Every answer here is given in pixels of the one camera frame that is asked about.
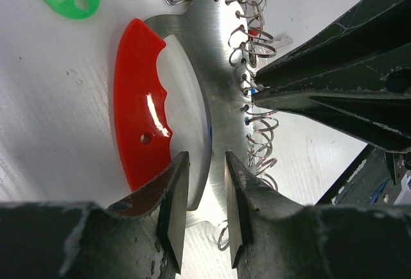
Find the water droplet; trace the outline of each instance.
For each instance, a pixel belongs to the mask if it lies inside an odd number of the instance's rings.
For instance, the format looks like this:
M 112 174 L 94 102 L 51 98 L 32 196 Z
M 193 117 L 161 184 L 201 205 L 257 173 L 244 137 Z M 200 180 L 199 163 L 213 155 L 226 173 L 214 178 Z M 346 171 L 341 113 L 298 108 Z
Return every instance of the water droplet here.
M 68 69 L 68 70 L 66 71 L 66 74 L 67 74 L 67 75 L 76 75 L 77 72 L 76 72 L 74 69 Z

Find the red handle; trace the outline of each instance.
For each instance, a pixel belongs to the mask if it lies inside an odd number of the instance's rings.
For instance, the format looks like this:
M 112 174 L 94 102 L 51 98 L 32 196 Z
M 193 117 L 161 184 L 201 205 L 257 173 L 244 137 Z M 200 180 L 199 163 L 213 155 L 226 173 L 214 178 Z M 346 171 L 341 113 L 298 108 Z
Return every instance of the red handle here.
M 114 124 L 121 162 L 132 191 L 171 162 L 157 57 L 166 43 L 143 21 L 134 19 L 120 40 L 114 75 Z

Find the screw hole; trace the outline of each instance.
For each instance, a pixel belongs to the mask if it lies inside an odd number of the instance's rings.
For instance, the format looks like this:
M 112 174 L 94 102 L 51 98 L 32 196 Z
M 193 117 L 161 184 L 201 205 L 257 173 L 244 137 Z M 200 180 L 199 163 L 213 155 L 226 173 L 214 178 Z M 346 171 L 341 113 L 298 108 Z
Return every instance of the screw hole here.
M 153 138 L 153 136 L 152 136 L 151 133 L 144 133 L 144 134 L 141 135 L 141 137 L 140 137 L 140 142 L 141 142 L 142 144 L 147 145 L 147 144 L 149 144 L 149 143 L 152 141 L 152 138 Z
M 74 5 L 81 11 L 86 11 L 87 9 L 89 9 L 88 0 L 74 0 Z

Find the silver metal sheet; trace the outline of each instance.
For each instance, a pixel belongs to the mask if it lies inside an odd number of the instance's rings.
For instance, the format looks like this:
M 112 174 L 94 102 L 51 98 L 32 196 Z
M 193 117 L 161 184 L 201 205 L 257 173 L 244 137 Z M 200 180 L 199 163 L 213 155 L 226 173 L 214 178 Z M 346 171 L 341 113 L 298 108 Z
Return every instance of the silver metal sheet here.
M 250 98 L 239 90 L 229 64 L 233 51 L 229 39 L 234 47 L 247 40 L 240 32 L 230 38 L 239 25 L 247 29 L 245 19 L 236 17 L 237 11 L 243 11 L 238 3 L 227 5 L 225 0 L 193 0 L 183 15 L 158 15 L 145 21 L 160 37 L 175 34 L 179 38 L 209 108 L 207 119 L 213 145 L 210 169 L 208 178 L 190 175 L 190 179 L 198 178 L 198 190 L 204 187 L 204 192 L 197 210 L 188 212 L 187 226 L 206 220 L 217 226 L 227 218 L 225 152 L 233 151 L 244 165 L 248 163 L 245 135 L 252 134 L 252 127 L 245 125 L 245 115 L 240 108 L 250 104 Z M 235 55 L 232 61 L 240 62 L 240 57 L 240 54 Z

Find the red plastic object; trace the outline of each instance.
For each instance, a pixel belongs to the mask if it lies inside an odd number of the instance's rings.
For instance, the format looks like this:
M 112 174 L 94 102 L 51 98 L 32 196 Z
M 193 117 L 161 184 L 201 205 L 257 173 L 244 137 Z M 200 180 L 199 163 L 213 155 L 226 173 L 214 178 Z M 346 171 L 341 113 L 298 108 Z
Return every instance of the red plastic object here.
M 135 19 L 120 40 L 114 75 L 114 125 L 128 184 L 137 190 L 171 162 L 173 132 L 164 112 L 166 90 L 157 74 L 157 57 L 166 43 Z

